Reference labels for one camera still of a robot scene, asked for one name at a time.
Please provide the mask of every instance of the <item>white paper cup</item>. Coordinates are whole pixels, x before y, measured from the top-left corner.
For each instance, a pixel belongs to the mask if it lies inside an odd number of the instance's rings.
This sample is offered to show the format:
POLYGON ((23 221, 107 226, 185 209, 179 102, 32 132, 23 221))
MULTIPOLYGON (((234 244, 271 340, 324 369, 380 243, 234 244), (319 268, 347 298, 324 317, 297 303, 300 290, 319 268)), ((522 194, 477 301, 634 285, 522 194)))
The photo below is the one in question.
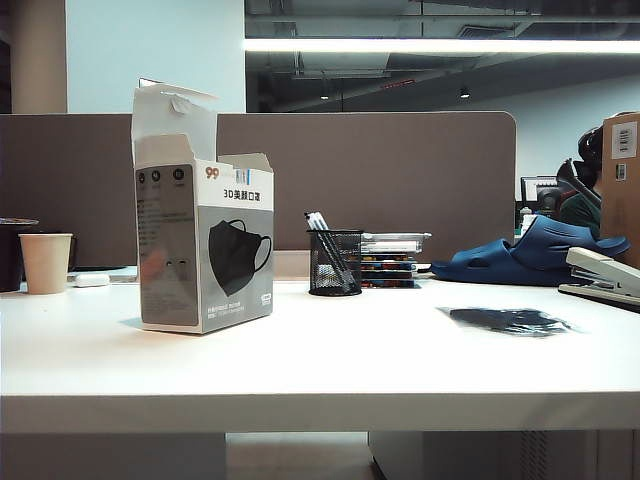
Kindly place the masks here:
POLYGON ((22 233, 28 293, 63 292, 67 286, 71 233, 22 233))

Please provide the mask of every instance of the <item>pen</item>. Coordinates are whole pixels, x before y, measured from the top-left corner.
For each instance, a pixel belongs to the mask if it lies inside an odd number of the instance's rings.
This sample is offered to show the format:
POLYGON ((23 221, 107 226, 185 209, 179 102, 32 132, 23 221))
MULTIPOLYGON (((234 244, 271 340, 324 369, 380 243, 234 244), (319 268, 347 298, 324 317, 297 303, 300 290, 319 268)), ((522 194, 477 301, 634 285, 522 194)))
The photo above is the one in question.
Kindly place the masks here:
MULTIPOLYGON (((312 230, 328 230, 329 227, 327 223, 322 218, 322 215, 319 212, 305 212, 305 217, 307 219, 307 223, 311 227, 312 230)), ((329 262, 333 267, 334 271, 338 275, 338 278, 341 283, 341 287, 345 292, 349 292, 353 288, 357 288, 357 284, 349 267, 345 263, 340 251, 333 241, 330 233, 322 233, 317 232, 318 238, 320 239, 320 243, 322 244, 322 248, 327 254, 329 258, 329 262)))

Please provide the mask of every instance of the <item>black mesh pen holder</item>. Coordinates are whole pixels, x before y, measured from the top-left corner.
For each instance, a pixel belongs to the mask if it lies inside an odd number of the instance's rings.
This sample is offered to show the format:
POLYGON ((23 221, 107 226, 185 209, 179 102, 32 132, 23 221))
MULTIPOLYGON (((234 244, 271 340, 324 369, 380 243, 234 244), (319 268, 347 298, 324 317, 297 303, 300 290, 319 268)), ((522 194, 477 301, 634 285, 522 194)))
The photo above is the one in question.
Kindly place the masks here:
POLYGON ((311 241, 309 293, 342 297, 362 293, 362 230, 307 230, 311 241))

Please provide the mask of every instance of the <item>ceiling light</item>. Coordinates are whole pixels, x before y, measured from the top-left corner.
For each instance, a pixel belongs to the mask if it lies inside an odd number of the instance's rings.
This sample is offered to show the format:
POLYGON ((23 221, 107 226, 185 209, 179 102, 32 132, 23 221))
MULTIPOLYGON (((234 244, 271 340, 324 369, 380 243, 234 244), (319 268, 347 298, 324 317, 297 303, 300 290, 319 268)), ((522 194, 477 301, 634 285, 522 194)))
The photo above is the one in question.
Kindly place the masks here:
POLYGON ((247 38, 244 49, 247 52, 638 54, 640 41, 247 38))

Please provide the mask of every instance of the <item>black face mask image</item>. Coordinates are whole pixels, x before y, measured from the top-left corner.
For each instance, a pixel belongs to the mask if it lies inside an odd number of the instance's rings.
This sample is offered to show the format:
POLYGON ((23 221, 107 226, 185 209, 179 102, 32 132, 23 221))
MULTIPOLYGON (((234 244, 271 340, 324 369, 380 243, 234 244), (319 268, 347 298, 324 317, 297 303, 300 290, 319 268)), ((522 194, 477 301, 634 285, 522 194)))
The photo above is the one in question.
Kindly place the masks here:
POLYGON ((247 232, 242 220, 222 220, 209 230, 209 261, 216 280, 227 297, 242 289, 253 274, 265 266, 271 255, 271 238, 247 232), (241 223, 242 230, 232 225, 241 223), (256 268, 256 254, 264 240, 269 241, 267 257, 256 268))

